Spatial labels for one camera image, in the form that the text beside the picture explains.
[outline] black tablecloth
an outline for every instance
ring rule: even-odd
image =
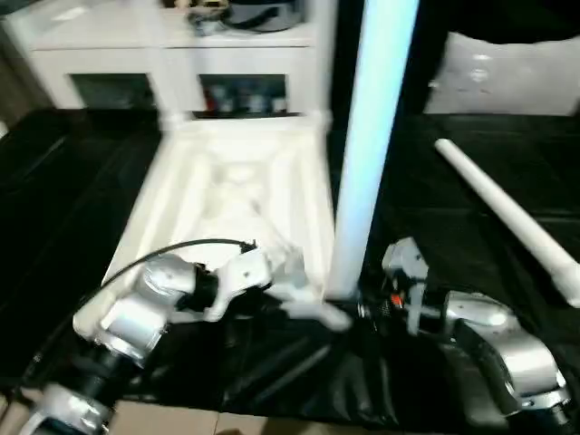
[[[40,111],[0,140],[0,384],[101,282],[159,141],[128,111]]]
[[[0,362],[5,383],[21,373],[24,361],[46,337],[50,326],[104,273],[159,140],[153,121],[135,120],[134,115],[135,123],[124,122],[122,129],[112,127],[119,125],[117,116],[76,114],[81,121],[75,122],[71,115],[37,116],[42,121],[24,124],[14,132],[14,136],[31,138],[28,148],[39,138],[65,137],[64,143],[82,151],[78,159],[60,157],[55,166],[46,162],[28,171],[38,173],[38,177],[13,175],[9,180],[5,177],[8,169],[16,173],[13,169],[18,161],[36,161],[36,154],[27,157],[15,153],[20,156],[12,160],[15,163],[0,159],[0,165],[8,168],[0,171],[4,183],[29,180],[24,183],[28,190],[18,190],[22,200],[8,214],[12,220],[0,227],[4,238],[34,235],[28,241],[14,237],[9,244],[18,253],[9,259],[10,270],[20,270],[18,275],[28,278],[14,280],[6,288],[17,291],[4,291],[2,295],[3,354],[12,355]],[[523,324],[554,352],[580,401],[580,344],[576,340],[580,320],[576,311],[561,301],[535,260],[433,150],[433,141],[441,136],[455,140],[573,256],[580,258],[580,174],[575,167],[580,155],[576,149],[580,143],[578,120],[408,117],[397,121],[393,135],[361,278],[362,290],[372,294],[382,281],[380,263],[385,248],[401,237],[415,237],[430,265],[434,285],[466,285],[514,307]],[[5,147],[10,139],[0,142],[0,153],[7,156],[12,155]],[[104,148],[99,145],[102,140],[108,144]],[[343,141],[343,131],[329,135],[334,197]],[[125,148],[128,154],[114,157],[114,150]],[[91,164],[84,166],[85,153],[101,156],[101,170],[97,170],[97,159],[88,159]],[[116,162],[110,164],[117,169],[132,164],[132,169],[104,170],[109,164],[105,162]],[[120,173],[130,180],[124,181],[128,184],[120,181]],[[98,182],[90,183],[89,179]],[[53,213],[49,207],[53,202],[47,198],[59,198],[61,191],[66,192],[63,186],[89,192],[92,190],[81,185],[95,184],[108,188],[97,188],[94,195],[84,194],[92,206],[79,206],[84,212],[78,218],[74,215],[67,220],[48,214]],[[124,192],[122,199],[117,195],[119,191]],[[7,204],[8,198],[3,192],[0,204]],[[51,234],[50,229],[58,226],[44,222],[48,218],[66,222],[68,229]],[[43,237],[58,248],[34,246],[33,242]],[[24,242],[28,248],[17,251]],[[31,266],[33,272],[27,272],[23,264]],[[25,316],[28,323],[33,316],[33,324],[40,326],[24,329]],[[23,330],[24,337],[9,334],[11,328]],[[313,322],[270,318],[182,325],[162,344],[155,370],[149,371],[127,397],[385,429],[465,433],[467,427],[476,427],[487,433],[505,425],[480,375],[464,354],[423,339],[411,339],[404,333],[382,338],[363,321],[346,335],[333,335]]]

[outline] white cabinet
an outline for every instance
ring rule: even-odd
[[[170,111],[206,109],[201,74],[276,74],[285,77],[287,111],[325,111],[335,2],[309,0],[306,22],[271,34],[197,37],[183,12],[158,7],[144,16],[138,0],[43,0],[5,26],[59,108],[85,107],[71,74],[146,74],[157,105]]]

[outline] white foam tray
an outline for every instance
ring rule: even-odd
[[[302,248],[322,297],[334,240],[324,127],[308,117],[215,120],[171,133],[159,145],[107,276],[154,249],[205,237]],[[215,268],[237,252],[194,246],[179,255]],[[75,330],[90,335],[135,274],[93,298],[75,316]]]

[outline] vertical white pole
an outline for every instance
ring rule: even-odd
[[[353,296],[363,269],[419,1],[364,5],[328,298]]]

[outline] black cable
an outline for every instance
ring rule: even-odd
[[[53,332],[43,342],[43,345],[40,347],[40,350],[38,352],[36,352],[36,354],[34,355],[34,358],[28,363],[28,365],[26,365],[26,368],[24,369],[24,373],[21,376],[18,383],[14,386],[11,393],[6,397],[6,404],[5,404],[4,408],[2,409],[2,414],[0,414],[0,427],[2,426],[2,423],[4,422],[5,417],[8,414],[8,411],[10,411],[10,408],[12,407],[13,402],[18,397],[22,396],[22,389],[25,386],[25,384],[29,381],[29,378],[31,378],[32,375],[34,374],[34,370],[36,369],[38,364],[43,360],[43,357],[51,349],[51,347],[53,346],[53,343],[56,342],[61,337],[61,335],[63,334],[63,331],[70,324],[70,321],[73,319],[73,317],[77,311],[79,311],[89,300],[91,300],[101,290],[103,290],[104,288],[111,285],[114,281],[116,281],[121,276],[125,275],[133,267],[138,266],[142,263],[145,263],[156,256],[161,256],[163,254],[167,254],[168,252],[175,251],[175,250],[181,249],[183,247],[194,247],[197,245],[235,245],[235,246],[240,248],[242,253],[250,251],[256,247],[255,244],[249,244],[246,242],[232,240],[229,238],[201,238],[198,240],[189,240],[186,242],[180,242],[180,243],[176,243],[174,245],[162,247],[160,249],[157,249],[153,252],[148,253],[145,256],[142,256],[141,258],[138,258],[137,260],[133,261],[132,263],[129,263],[128,265],[126,265],[125,267],[120,269],[118,272],[113,274],[113,276],[106,279],[99,287],[95,288],[94,290],[89,292],[87,295],[84,295],[81,298],[81,300],[79,301],[79,303],[74,307],[74,309],[64,317],[64,319],[56,326],[56,328],[54,328]]]

